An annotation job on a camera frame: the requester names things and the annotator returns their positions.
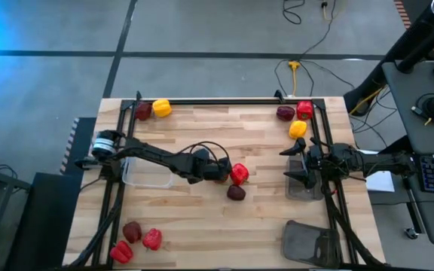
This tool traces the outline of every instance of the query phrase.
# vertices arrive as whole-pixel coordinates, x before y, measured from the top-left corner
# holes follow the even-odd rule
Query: bell pepper
[[[118,263],[128,263],[133,258],[133,251],[125,241],[120,241],[111,249],[110,257]]]
[[[294,118],[294,108],[290,106],[280,106],[277,108],[276,116],[280,120],[290,121]]]
[[[232,184],[227,190],[227,197],[232,200],[241,201],[246,197],[246,191],[235,184]]]
[[[307,130],[307,123],[302,120],[292,121],[291,126],[289,127],[289,136],[292,139],[297,139],[300,137],[304,137]]]
[[[158,250],[162,244],[162,232],[157,229],[150,229],[143,237],[142,244],[153,251]]]
[[[139,102],[135,110],[135,118],[146,120],[151,115],[151,105],[147,102]]]
[[[237,163],[232,167],[231,179],[235,185],[241,185],[249,178],[249,170],[241,164]]]
[[[299,120],[309,120],[313,116],[313,104],[310,101],[299,102],[296,111]]]
[[[159,99],[155,101],[152,105],[154,113],[157,117],[166,117],[172,113],[172,108],[170,107],[169,100]]]
[[[125,239],[133,244],[134,242],[142,238],[142,228],[136,221],[132,221],[126,224],[122,230],[124,232]]]

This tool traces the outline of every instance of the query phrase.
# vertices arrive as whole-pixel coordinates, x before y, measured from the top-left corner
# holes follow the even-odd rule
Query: desk
[[[434,62],[422,62],[410,74],[401,73],[394,63],[384,63],[383,70],[407,135],[389,146],[390,151],[410,148],[417,154],[434,154],[434,122],[424,126],[424,120],[411,112],[411,106],[425,93],[434,93]],[[423,192],[415,175],[409,187],[416,201],[434,201],[434,193]],[[417,204],[429,240],[434,244],[434,202]]]
[[[120,99],[102,100],[95,131],[115,129],[120,104]],[[325,105],[334,142],[353,145],[344,100],[325,98]],[[146,251],[141,243],[132,245],[135,260],[125,266],[115,263],[114,267],[309,267],[281,255],[284,224],[293,219],[328,228],[329,222],[323,201],[299,202],[285,198],[283,171],[287,158],[278,153],[292,146],[294,140],[288,137],[289,123],[276,119],[276,109],[277,105],[174,105],[169,117],[137,122],[133,136],[169,151],[202,140],[218,142],[228,150],[232,163],[244,163],[251,176],[244,186],[247,196],[242,202],[228,200],[225,196],[228,186],[211,181],[189,185],[175,177],[174,185],[168,190],[127,186],[120,228],[136,220],[143,232],[152,227],[161,229],[164,243],[159,251]],[[96,170],[86,172],[83,184],[97,175]],[[371,253],[384,261],[365,183],[347,179],[343,184],[353,229]],[[80,194],[64,263],[73,261],[96,232],[104,188],[105,183],[100,182]],[[123,239],[121,230],[119,239]],[[341,244],[346,254],[342,233]],[[105,260],[105,242],[103,248],[102,260]]]

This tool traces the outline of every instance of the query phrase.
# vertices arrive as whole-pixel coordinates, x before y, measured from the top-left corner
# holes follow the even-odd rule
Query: yellow bell pepper
[[[172,113],[172,108],[170,107],[169,100],[159,99],[152,104],[154,113],[157,117],[166,117]]]
[[[307,123],[301,120],[296,120],[291,123],[289,127],[289,136],[292,139],[297,139],[300,137],[304,137],[307,130]]]

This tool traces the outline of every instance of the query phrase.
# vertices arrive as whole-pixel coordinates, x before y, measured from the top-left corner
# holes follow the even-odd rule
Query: yellow cable
[[[346,7],[347,1],[344,0],[343,4],[339,7],[339,11],[336,13],[335,16],[333,16],[333,14],[331,14],[331,17],[333,18],[333,20],[335,20],[339,14],[343,13],[344,8]],[[322,16],[324,17],[324,20],[326,21],[330,21],[331,19],[328,18],[328,16],[326,15],[326,7],[322,7]]]
[[[298,88],[298,83],[297,83],[297,81],[295,79],[295,70],[294,69],[292,70],[292,80],[294,82],[294,87],[293,87],[292,95],[295,97],[295,91]]]
[[[326,7],[322,7],[322,15],[324,16],[324,20],[330,21],[330,19],[328,19],[326,16]]]
[[[377,94],[379,94],[380,91],[382,91],[383,87],[381,87],[379,90],[374,91],[370,96],[363,99],[353,110],[351,110],[350,114],[353,114],[358,110],[359,106],[361,106],[363,103],[367,102],[369,99],[374,98]]]

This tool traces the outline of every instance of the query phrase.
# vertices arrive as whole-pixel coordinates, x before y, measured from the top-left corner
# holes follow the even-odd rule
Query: black desk
[[[434,154],[434,123],[424,126],[423,118],[411,111],[411,106],[420,96],[434,93],[434,62],[417,64],[411,74],[401,73],[394,63],[384,63],[382,67],[407,132],[398,144],[393,145],[403,145],[404,148],[404,145],[409,145],[416,154]],[[416,175],[409,178],[409,187],[415,200],[434,201],[434,193],[423,192],[419,181]],[[417,207],[429,240],[434,244],[434,202],[418,203]]]

